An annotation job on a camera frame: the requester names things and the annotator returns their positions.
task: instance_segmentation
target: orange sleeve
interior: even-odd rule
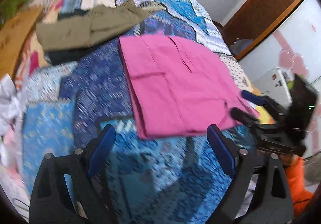
[[[306,207],[313,193],[305,190],[303,178],[303,159],[298,158],[290,167],[285,169],[293,202],[294,216],[298,216]]]

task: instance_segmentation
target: metal screw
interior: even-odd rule
[[[50,158],[51,158],[51,153],[50,153],[50,152],[49,152],[49,153],[46,153],[46,154],[45,154],[45,158],[46,158],[46,159],[50,159]]]
[[[83,149],[81,149],[81,148],[77,148],[75,150],[75,154],[77,154],[77,155],[82,154],[82,152],[83,152]]]
[[[240,149],[240,154],[247,155],[248,154],[248,150],[242,148],[242,149]]]
[[[272,159],[274,159],[274,160],[277,160],[277,159],[279,158],[279,156],[277,156],[276,153],[271,153],[271,157],[272,157]]]

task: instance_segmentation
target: pink folded garment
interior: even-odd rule
[[[239,124],[229,110],[257,112],[220,58],[208,48],[176,36],[120,37],[121,51],[141,139],[205,134]]]

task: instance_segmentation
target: blue gripper pad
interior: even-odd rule
[[[225,138],[219,128],[214,124],[210,125],[207,128],[206,134],[207,140],[224,173],[233,178],[236,173],[235,168],[238,164],[236,145],[232,140]]]
[[[97,148],[93,152],[89,160],[89,169],[87,175],[89,178],[99,174],[102,167],[106,161],[106,157],[111,151],[115,140],[116,140],[116,130],[111,125],[106,125],[105,128],[109,127],[107,131],[102,130],[100,134],[103,134]]]
[[[258,106],[263,106],[265,104],[265,98],[263,96],[257,96],[253,93],[250,93],[246,90],[243,90],[241,93],[242,97]]]

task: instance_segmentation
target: green fabric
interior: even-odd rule
[[[125,33],[149,15],[136,7],[133,0],[128,0],[117,8],[99,5],[85,16],[37,24],[36,34],[44,52],[86,48]]]

